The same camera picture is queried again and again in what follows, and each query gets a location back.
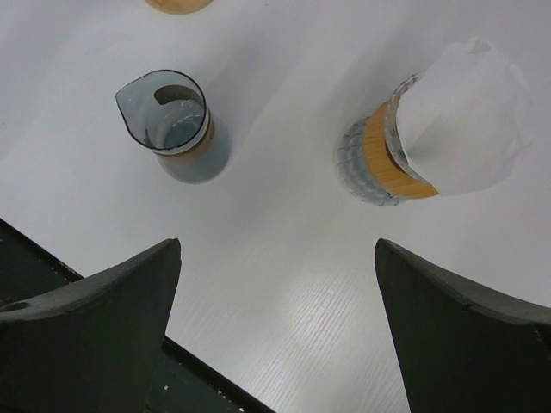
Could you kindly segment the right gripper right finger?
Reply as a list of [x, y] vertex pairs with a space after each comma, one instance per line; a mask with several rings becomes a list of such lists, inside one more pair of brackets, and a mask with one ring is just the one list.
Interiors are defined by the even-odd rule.
[[548, 412], [550, 310], [380, 239], [375, 272], [412, 412]]

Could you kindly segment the white paper coffee filter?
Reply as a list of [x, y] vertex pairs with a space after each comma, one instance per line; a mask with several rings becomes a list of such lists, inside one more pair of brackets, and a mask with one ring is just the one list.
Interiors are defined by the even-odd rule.
[[406, 158], [441, 196], [488, 189], [529, 146], [531, 106], [520, 68], [495, 45], [453, 43], [399, 101]]

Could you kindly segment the grey glass carafe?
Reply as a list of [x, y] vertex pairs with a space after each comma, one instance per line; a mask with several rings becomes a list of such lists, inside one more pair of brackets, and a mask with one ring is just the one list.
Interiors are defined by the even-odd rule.
[[216, 130], [207, 98], [192, 77], [151, 71], [119, 89], [115, 103], [132, 140], [175, 180], [202, 184], [226, 167], [230, 140]]

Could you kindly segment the glass coffee server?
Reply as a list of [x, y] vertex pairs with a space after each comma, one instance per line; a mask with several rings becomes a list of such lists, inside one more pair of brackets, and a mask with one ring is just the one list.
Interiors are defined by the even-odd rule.
[[348, 128], [337, 141], [335, 165], [344, 187], [362, 202], [378, 207], [394, 207], [403, 199], [387, 192], [375, 179], [363, 152], [363, 133], [367, 116]]

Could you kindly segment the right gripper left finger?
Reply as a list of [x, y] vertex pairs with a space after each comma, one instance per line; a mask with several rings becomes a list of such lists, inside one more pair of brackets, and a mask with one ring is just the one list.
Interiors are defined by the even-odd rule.
[[142, 412], [181, 270], [167, 239], [1, 309], [3, 412]]

